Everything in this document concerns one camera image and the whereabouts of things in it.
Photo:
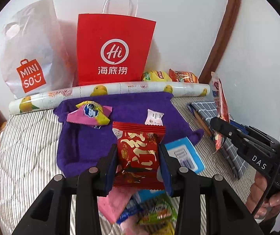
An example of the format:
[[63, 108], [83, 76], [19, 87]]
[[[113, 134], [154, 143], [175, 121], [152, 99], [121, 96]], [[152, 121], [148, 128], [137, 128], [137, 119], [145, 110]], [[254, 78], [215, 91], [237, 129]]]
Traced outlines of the small white candy packet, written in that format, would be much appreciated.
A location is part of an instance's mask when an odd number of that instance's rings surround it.
[[164, 113], [153, 111], [148, 109], [147, 110], [147, 118], [145, 120], [145, 125], [156, 125], [156, 126], [163, 126], [162, 118]]

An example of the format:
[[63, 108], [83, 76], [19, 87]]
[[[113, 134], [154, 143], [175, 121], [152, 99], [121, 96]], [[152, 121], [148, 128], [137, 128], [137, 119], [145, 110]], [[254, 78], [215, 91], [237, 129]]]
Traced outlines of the yellow chips bag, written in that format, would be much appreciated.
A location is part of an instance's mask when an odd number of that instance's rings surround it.
[[144, 72], [142, 75], [142, 81], [152, 81], [152, 82], [172, 82], [172, 79], [168, 73], [159, 70], [151, 70]]

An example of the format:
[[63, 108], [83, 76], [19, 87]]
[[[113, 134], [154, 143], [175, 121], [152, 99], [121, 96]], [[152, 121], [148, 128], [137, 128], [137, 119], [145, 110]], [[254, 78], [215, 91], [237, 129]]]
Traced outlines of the orange chips bag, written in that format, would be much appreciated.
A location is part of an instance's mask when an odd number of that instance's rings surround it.
[[169, 69], [169, 77], [173, 82], [198, 83], [198, 78], [192, 72], [174, 71]]

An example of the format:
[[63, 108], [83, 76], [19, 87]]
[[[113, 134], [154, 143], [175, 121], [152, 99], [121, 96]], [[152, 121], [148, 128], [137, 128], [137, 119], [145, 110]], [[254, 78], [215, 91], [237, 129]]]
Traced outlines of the white Miniso plastic bag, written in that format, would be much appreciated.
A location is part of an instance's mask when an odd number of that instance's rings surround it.
[[34, 2], [10, 18], [0, 33], [0, 69], [15, 98], [70, 88], [69, 61], [53, 0]]

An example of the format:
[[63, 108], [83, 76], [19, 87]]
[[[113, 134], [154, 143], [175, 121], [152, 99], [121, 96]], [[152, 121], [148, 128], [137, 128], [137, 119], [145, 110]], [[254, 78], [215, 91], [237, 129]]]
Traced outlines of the blue snack packet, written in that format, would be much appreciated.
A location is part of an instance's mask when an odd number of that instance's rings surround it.
[[157, 197], [164, 193], [165, 190], [139, 190], [131, 196], [116, 223], [121, 224], [133, 215], [147, 213], [155, 204]]

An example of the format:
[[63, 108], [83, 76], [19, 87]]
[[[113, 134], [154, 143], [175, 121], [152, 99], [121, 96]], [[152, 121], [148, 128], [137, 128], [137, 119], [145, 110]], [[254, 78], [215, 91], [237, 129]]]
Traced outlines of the pink yellow snack packet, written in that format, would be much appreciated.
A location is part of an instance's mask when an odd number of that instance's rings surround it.
[[66, 121], [90, 127], [106, 126], [110, 123], [111, 106], [102, 106], [95, 101], [83, 101], [76, 105], [76, 110], [67, 115]]

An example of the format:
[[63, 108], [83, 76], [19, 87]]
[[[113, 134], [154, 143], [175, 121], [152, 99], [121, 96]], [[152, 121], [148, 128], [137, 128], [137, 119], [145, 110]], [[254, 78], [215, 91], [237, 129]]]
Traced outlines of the light pink candy packet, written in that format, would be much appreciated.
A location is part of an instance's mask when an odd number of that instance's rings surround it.
[[124, 235], [149, 235], [149, 233], [137, 224], [138, 217], [133, 215], [120, 224], [121, 234]]

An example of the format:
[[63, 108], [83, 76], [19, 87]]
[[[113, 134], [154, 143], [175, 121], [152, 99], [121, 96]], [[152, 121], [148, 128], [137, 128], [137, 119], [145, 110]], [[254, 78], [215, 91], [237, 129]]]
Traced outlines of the striped mattress cover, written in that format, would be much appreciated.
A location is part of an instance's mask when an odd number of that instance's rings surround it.
[[[189, 123], [191, 130], [201, 128], [200, 123], [188, 109], [190, 102], [199, 97], [174, 97], [172, 104]], [[56, 174], [56, 154], [62, 123], [53, 110], [29, 114], [10, 115], [1, 137], [0, 147], [0, 230], [12, 234], [25, 212]], [[253, 184], [255, 170], [248, 167], [242, 178], [234, 178], [229, 163], [205, 133], [196, 145], [205, 170], [202, 176], [221, 174], [245, 203]]]

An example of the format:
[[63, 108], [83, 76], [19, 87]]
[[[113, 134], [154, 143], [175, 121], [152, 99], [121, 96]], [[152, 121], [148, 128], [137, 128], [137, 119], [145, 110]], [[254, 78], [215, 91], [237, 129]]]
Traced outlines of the rolled duck print paper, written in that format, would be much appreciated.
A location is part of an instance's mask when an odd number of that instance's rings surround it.
[[210, 94], [210, 86], [202, 83], [149, 81], [93, 84], [29, 95], [10, 102], [8, 108], [10, 114], [17, 115], [54, 109], [62, 101], [74, 98], [162, 91], [171, 93], [175, 97], [203, 97]]

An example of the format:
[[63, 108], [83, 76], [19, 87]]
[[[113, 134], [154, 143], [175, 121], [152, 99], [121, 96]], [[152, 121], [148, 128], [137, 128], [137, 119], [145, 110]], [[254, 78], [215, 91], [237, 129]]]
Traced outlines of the red gold snack packet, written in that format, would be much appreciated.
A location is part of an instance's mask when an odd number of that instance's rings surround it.
[[113, 185], [137, 189], [163, 190], [159, 146], [165, 127], [114, 121], [118, 168]]

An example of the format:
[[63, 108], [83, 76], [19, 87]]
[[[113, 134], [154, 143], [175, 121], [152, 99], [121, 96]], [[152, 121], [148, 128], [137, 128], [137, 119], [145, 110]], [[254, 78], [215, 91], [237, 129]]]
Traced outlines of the green snack packet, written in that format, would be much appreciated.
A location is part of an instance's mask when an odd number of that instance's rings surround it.
[[142, 217], [139, 218], [137, 224], [152, 225], [175, 221], [176, 219], [177, 212], [172, 205], [169, 196], [164, 193], [154, 198], [153, 205], [144, 212]]

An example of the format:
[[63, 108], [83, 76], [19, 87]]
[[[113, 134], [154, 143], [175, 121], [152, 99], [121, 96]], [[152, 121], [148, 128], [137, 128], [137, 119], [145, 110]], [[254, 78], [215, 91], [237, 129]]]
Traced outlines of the blue white box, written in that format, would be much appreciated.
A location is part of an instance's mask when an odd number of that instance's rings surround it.
[[184, 137], [167, 143], [165, 148], [169, 156], [176, 158], [182, 167], [189, 168], [196, 174], [205, 170], [204, 162], [189, 138]]

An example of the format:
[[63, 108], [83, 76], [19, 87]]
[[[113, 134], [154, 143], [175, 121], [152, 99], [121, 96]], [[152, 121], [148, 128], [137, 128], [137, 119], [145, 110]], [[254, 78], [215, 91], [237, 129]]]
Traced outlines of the red Haidilao paper bag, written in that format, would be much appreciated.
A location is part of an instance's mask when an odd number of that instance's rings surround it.
[[139, 81], [155, 21], [134, 14], [84, 13], [77, 21], [78, 85]]

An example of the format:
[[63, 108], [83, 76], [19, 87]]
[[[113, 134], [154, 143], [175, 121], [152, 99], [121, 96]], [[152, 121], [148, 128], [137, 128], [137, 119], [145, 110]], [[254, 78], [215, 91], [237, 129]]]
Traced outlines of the brown door frame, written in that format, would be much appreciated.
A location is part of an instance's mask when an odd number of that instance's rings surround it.
[[222, 22], [217, 32], [214, 45], [211, 48], [204, 68], [198, 78], [199, 83], [209, 83], [211, 80], [211, 72], [215, 72], [218, 68], [232, 35], [240, 5], [241, 0], [227, 0], [225, 12], [223, 14]]

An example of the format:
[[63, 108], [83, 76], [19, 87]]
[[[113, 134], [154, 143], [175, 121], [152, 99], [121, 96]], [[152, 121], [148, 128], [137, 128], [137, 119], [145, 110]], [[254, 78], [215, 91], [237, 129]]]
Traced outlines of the red white long snack packet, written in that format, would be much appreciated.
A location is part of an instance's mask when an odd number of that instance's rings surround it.
[[[226, 122], [230, 122], [229, 111], [228, 111], [227, 101], [222, 87], [222, 82], [218, 77], [218, 74], [216, 74], [215, 72], [211, 72], [211, 76], [212, 76], [212, 96], [217, 110], [217, 117]], [[215, 142], [216, 152], [222, 148], [224, 141], [225, 141], [225, 137], [220, 133], [218, 133], [217, 131], [215, 131], [214, 142]]]

